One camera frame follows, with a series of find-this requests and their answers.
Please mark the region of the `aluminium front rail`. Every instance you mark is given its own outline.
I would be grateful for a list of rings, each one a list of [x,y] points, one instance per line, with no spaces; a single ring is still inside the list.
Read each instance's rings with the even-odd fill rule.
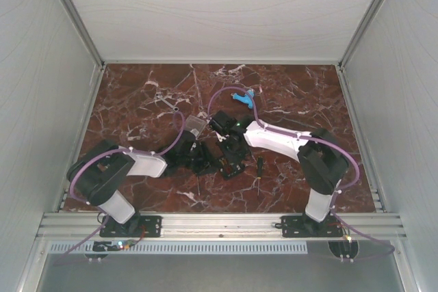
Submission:
[[[164,241],[280,241],[274,227],[281,213],[161,213]],[[352,228],[377,239],[406,239],[395,213],[340,213]],[[94,212],[45,213],[36,236],[46,240],[81,240],[99,223]]]

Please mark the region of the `silver ratchet wrench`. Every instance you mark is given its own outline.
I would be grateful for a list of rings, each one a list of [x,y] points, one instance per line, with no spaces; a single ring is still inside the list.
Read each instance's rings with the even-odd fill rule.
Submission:
[[[173,112],[178,112],[179,111],[179,108],[175,104],[172,104],[169,101],[167,101],[165,99],[165,97],[160,92],[158,92],[155,95],[155,100],[161,101],[163,104],[165,104],[167,107],[169,107]]]

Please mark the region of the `black fuse box base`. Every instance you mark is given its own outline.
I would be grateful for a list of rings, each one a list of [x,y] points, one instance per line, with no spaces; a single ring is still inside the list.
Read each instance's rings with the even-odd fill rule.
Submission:
[[[218,159],[219,173],[224,180],[229,180],[245,170],[243,163],[231,163],[227,158],[220,157]]]

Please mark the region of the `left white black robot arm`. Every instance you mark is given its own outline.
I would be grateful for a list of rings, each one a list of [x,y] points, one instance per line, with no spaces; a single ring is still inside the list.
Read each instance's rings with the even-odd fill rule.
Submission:
[[[217,172],[218,164],[206,144],[184,130],[171,145],[157,152],[103,140],[68,169],[66,178],[72,198],[100,208],[122,234],[132,236],[139,231],[141,220],[118,188],[128,176],[166,178],[179,168],[201,176]]]

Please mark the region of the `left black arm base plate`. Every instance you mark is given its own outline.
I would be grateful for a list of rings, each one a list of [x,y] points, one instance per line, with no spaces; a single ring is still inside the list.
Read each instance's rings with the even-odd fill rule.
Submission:
[[[141,215],[136,213],[124,224],[118,223],[114,218],[109,217],[105,227],[100,230],[100,237],[122,237],[122,238],[156,238],[161,236],[162,216]]]

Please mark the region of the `clear plastic fuse box lid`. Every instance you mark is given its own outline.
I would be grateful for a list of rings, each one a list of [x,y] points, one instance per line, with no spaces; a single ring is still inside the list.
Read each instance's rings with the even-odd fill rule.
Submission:
[[[207,125],[207,121],[193,115],[189,115],[185,120],[185,130],[198,138]]]

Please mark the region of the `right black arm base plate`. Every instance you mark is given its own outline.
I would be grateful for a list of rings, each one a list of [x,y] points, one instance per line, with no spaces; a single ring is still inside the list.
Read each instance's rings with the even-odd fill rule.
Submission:
[[[340,238],[344,236],[342,224],[332,215],[327,215],[322,222],[316,222],[305,213],[281,216],[280,222],[274,223],[285,238]]]

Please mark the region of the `blue glue gun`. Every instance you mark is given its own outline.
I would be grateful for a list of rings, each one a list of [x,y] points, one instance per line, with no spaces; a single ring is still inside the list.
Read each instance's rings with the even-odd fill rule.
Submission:
[[[253,97],[255,95],[254,90],[247,90],[243,95],[237,93],[232,93],[231,97],[233,100],[237,100],[243,104],[246,104],[249,109],[253,108]]]

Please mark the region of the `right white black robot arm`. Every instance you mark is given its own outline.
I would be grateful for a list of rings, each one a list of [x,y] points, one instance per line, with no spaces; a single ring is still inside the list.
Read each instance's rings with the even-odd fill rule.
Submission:
[[[325,230],[335,188],[348,171],[346,155],[326,129],[294,131],[252,116],[237,120],[223,111],[211,117],[209,127],[216,133],[217,145],[229,164],[241,163],[251,148],[269,150],[298,162],[310,186],[303,229],[313,236]]]

